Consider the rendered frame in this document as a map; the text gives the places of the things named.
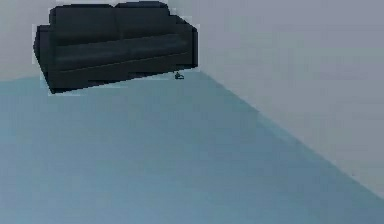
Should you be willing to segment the black sofa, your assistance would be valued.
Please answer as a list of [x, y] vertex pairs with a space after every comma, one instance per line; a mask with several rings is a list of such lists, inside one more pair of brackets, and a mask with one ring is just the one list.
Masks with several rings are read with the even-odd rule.
[[55, 94], [196, 68], [198, 31], [160, 1], [61, 5], [33, 51]]

